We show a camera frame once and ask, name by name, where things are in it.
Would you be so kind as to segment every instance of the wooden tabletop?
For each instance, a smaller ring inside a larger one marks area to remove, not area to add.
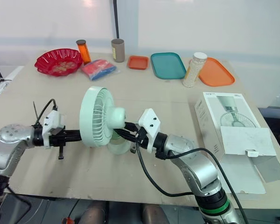
[[[109,54],[91,56],[113,61]],[[93,82],[80,71],[67,77],[50,77],[37,72],[35,62],[29,63],[0,95],[0,128],[12,123],[34,124],[33,101],[40,112],[54,98],[59,111],[66,115],[66,128],[78,129],[80,105],[92,85],[111,91],[115,104],[126,109],[126,121],[135,122],[146,108],[153,108],[161,120],[163,133],[192,139],[201,147],[204,145],[194,104],[203,91],[242,93],[260,125],[267,127],[227,61],[221,63],[235,77],[233,85],[209,87],[198,80],[195,87],[186,88],[181,80],[157,78],[151,65],[147,70],[131,70],[126,66],[127,59],[114,63],[119,72]],[[182,60],[187,68],[189,58]],[[280,161],[280,146],[273,135],[272,140]],[[64,160],[58,160],[58,150],[57,147],[26,150],[10,179],[14,191],[34,196],[196,206],[193,196],[171,198],[155,189],[145,177],[136,154],[118,156],[106,147],[88,148],[82,142],[72,142],[64,149]],[[156,159],[146,150],[142,150],[142,156],[151,176],[167,192],[189,191],[172,162]],[[264,186],[265,195],[241,200],[244,208],[280,209],[280,181]]]

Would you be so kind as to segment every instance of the fan box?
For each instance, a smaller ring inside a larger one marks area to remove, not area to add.
[[[260,127],[242,94],[204,92],[195,111],[205,148],[220,161],[236,193],[265,194],[263,182],[280,180],[271,132]]]

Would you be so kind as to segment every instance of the white wall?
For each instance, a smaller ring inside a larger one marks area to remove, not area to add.
[[[110,52],[112,2],[0,0],[0,65],[23,65],[39,50],[76,48],[80,38],[91,52]],[[203,51],[228,59],[258,106],[279,94],[280,0],[118,0],[118,12],[128,54]],[[266,82],[268,75],[276,78]],[[253,93],[258,79],[273,85],[264,100]]]

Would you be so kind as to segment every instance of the red bowl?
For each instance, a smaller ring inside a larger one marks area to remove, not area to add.
[[[35,63],[37,70],[51,76],[67,76],[76,72],[83,60],[77,50],[56,49],[44,53]]]

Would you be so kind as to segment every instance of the small orange tray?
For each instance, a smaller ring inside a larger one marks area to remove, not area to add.
[[[130,56],[127,66],[130,69],[145,70],[148,68],[149,59],[143,56]]]
[[[200,80],[209,86],[231,85],[235,82],[232,74],[215,58],[208,57],[199,73]]]

